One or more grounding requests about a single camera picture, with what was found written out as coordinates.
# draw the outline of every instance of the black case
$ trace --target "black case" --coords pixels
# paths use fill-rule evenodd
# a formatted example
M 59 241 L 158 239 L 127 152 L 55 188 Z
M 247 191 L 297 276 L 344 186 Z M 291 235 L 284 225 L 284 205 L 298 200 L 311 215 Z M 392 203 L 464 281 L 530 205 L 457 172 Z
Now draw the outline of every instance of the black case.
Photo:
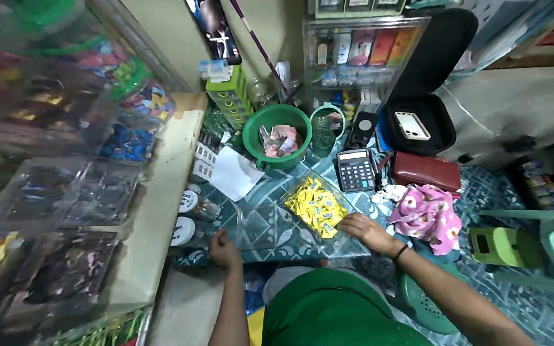
M 435 156 L 457 140 L 454 125 L 441 98 L 433 94 L 448 78 L 472 42 L 478 19 L 463 9 L 446 9 L 432 15 L 385 107 L 381 121 L 384 140 L 394 150 Z M 395 112 L 415 113 L 429 131 L 429 140 L 403 136 Z

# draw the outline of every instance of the white cap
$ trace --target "white cap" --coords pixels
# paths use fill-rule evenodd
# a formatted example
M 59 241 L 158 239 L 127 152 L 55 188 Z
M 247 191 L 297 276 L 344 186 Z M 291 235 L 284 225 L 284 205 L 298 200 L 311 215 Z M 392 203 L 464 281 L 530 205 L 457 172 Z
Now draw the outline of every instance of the white cap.
M 174 233 L 170 246 L 180 246 L 187 243 L 196 232 L 196 224 L 189 217 L 177 217 L 177 225 L 174 226 Z
M 179 212 L 188 212 L 191 209 L 196 208 L 197 204 L 198 204 L 198 194 L 190 190 L 185 190 L 183 192 L 183 197 L 181 197 Z

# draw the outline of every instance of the stick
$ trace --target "stick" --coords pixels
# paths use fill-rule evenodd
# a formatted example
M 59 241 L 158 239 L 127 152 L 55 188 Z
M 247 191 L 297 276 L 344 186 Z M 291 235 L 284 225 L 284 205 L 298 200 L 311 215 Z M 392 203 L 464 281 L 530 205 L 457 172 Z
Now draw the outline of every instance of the stick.
M 249 23 L 245 19 L 245 16 L 242 14 L 241 7 L 238 5 L 238 2 L 236 0 L 230 0 L 230 3 L 235 8 L 236 13 L 241 18 L 243 24 L 245 24 L 245 27 L 247 28 L 247 31 L 251 35 L 251 38 L 254 40 L 254 43 L 260 50 L 260 53 L 262 53 L 262 56 L 264 57 L 264 61 L 266 61 L 266 64 L 268 67 L 271 67 L 271 71 L 273 72 L 273 75 L 277 79 L 277 82 L 279 82 L 279 85 L 281 86 L 281 89 L 283 89 L 283 92 L 286 94 L 286 98 L 290 97 L 290 93 L 288 92 L 288 88 L 283 84 L 283 81 L 281 81 L 281 78 L 279 77 L 279 74 L 277 74 L 277 71 L 275 70 L 275 67 L 273 66 L 273 63 L 268 58 L 268 55 L 264 51 L 264 48 L 262 48 L 262 44 L 260 44 L 258 37 L 256 37 L 256 34 L 254 34 L 254 30 L 251 30 L 251 27 L 249 26 Z

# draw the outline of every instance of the black wristband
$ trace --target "black wristband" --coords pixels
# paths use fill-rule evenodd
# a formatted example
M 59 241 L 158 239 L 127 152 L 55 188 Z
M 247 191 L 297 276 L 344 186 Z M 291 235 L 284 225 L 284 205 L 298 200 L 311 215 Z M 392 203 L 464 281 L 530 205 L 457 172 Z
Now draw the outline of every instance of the black wristband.
M 409 248 L 409 246 L 407 246 L 407 244 L 405 244 L 401 250 L 399 250 L 399 252 L 397 252 L 396 256 L 394 256 L 393 258 L 391 258 L 391 260 L 393 260 L 393 262 L 396 263 L 396 260 L 399 259 L 399 256 L 401 256 L 401 254 L 403 254 L 403 251 L 405 251 L 405 249 Z

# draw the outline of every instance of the green shirt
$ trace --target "green shirt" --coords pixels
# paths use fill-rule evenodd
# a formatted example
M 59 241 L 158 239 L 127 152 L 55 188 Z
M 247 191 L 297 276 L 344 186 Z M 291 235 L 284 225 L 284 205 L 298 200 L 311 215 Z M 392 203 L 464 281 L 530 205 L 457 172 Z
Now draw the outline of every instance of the green shirt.
M 284 287 L 266 307 L 264 346 L 432 345 L 394 320 L 384 299 L 366 282 L 318 268 Z

